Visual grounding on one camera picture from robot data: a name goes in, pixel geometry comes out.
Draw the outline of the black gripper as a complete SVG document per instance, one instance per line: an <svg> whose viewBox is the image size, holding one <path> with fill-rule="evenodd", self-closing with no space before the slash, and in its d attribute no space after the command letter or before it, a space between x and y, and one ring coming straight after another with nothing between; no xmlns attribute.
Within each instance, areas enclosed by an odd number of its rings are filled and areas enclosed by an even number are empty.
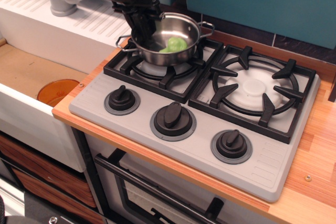
<svg viewBox="0 0 336 224"><path fill-rule="evenodd" d="M156 20L165 18L159 0L111 0L113 9L124 15L131 27L133 41L141 43L149 40L156 32Z"/></svg>

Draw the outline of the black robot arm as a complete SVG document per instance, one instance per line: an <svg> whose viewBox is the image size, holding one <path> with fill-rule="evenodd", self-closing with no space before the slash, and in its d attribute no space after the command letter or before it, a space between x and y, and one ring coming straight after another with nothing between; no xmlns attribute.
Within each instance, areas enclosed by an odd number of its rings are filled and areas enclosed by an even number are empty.
<svg viewBox="0 0 336 224"><path fill-rule="evenodd" d="M159 0L110 0L112 8L124 15L132 28L132 32L139 36L138 41L149 40L156 32L156 21L163 19Z"/></svg>

